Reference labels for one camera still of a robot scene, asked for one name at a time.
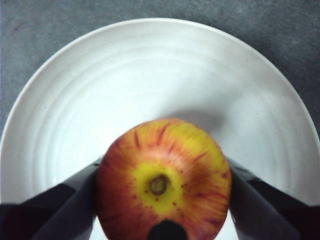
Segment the apple skin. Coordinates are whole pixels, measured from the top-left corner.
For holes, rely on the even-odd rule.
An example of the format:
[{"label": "apple skin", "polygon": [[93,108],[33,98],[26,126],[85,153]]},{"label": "apple skin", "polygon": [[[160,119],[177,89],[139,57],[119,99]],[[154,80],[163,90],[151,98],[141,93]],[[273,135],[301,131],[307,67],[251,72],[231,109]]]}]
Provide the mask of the apple skin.
[{"label": "apple skin", "polygon": [[[151,182],[164,176],[164,193]],[[116,139],[96,174],[95,206],[109,240],[146,240],[162,220],[189,240],[212,240],[225,222],[231,171],[203,130],[176,118],[142,123]]]}]

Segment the black object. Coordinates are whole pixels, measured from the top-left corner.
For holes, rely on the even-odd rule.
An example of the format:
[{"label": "black object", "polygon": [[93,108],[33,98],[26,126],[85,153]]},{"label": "black object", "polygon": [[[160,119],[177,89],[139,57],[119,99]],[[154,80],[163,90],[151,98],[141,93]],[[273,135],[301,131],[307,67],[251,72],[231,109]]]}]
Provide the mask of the black object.
[{"label": "black object", "polygon": [[[320,207],[277,190],[232,160],[230,212],[240,240],[320,239]],[[1,240],[88,240],[95,219],[95,174],[100,160],[64,183],[21,203],[0,205]],[[164,220],[148,240],[186,240],[179,224]]]},{"label": "black object", "polygon": [[320,206],[308,206],[228,160],[230,212],[240,240],[320,239]]},{"label": "black object", "polygon": [[187,240],[185,229],[170,220],[164,220],[151,228],[148,240]]}]

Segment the gray countertop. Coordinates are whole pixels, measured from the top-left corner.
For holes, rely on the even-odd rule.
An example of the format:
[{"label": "gray countertop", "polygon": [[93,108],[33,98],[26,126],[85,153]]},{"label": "gray countertop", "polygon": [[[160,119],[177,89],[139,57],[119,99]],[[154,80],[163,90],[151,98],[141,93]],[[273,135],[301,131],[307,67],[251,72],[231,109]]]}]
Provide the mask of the gray countertop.
[{"label": "gray countertop", "polygon": [[317,0],[3,0],[1,134],[18,94],[52,54],[97,28],[149,17],[199,22],[251,45],[293,85],[320,134]]}]

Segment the black tip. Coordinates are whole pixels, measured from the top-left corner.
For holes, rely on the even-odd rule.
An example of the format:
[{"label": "black tip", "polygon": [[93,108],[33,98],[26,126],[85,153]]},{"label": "black tip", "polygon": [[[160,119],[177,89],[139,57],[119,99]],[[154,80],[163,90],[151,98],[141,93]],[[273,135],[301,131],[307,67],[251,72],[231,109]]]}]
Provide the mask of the black tip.
[{"label": "black tip", "polygon": [[188,238],[181,225],[164,220],[151,228],[148,240],[188,240]]}]

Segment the white plate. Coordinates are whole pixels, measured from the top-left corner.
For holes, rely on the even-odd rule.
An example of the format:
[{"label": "white plate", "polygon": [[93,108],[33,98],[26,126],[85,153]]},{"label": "white plate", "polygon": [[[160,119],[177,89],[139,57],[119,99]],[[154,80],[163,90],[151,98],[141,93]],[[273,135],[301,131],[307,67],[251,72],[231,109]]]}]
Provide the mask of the white plate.
[{"label": "white plate", "polygon": [[[129,128],[173,116],[209,132],[268,183],[320,204],[320,143],[290,83],[215,28],[147,18],[71,42],[32,76],[1,144],[1,201],[21,202],[103,154]],[[92,239],[104,239],[96,223]],[[228,217],[217,239],[234,239]]]}]

